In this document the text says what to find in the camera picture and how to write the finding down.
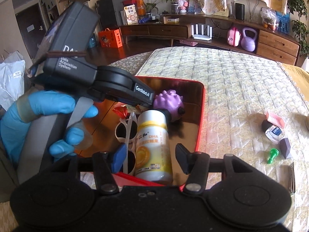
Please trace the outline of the blue gloved left hand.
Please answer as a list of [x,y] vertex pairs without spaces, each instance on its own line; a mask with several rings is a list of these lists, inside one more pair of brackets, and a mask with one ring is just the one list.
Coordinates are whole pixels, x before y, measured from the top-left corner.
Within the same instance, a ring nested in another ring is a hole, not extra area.
[[[76,100],[67,94],[54,91],[37,91],[23,95],[13,103],[1,118],[1,142],[3,143],[5,157],[17,168],[20,154],[24,148],[30,127],[35,123],[35,131],[39,134],[32,135],[39,141],[40,134],[47,137],[55,124],[57,115],[68,115],[74,111]],[[81,124],[71,127],[65,136],[52,144],[49,148],[51,156],[58,160],[74,152],[75,146],[83,142],[85,133],[79,128]]]

